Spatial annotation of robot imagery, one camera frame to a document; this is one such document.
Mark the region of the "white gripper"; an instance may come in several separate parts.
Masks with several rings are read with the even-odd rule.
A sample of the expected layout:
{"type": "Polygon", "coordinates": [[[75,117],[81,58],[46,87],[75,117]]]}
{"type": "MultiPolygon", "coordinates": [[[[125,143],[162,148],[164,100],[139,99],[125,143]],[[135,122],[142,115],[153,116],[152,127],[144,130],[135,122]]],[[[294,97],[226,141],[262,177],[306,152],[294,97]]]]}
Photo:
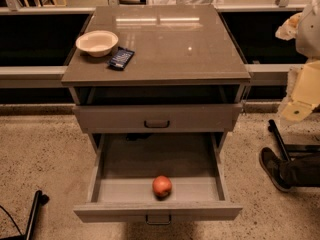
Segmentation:
{"type": "MultiPolygon", "coordinates": [[[[282,40],[296,38],[302,13],[288,18],[276,31],[282,40]]],[[[300,122],[320,105],[320,60],[308,60],[300,68],[292,67],[287,78],[286,96],[279,106],[280,116],[289,122],[300,122]]]]}

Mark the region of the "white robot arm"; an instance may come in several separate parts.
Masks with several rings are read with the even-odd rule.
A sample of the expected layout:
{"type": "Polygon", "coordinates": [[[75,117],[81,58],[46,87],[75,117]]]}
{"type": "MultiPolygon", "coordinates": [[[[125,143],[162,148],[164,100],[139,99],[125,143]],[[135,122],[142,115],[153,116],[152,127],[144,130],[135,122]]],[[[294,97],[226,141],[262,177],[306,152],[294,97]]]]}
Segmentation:
{"type": "Polygon", "coordinates": [[[320,105],[320,1],[312,0],[301,13],[288,18],[275,36],[294,39],[296,51],[307,58],[300,68],[289,70],[286,97],[279,108],[283,119],[300,122],[320,105]]]}

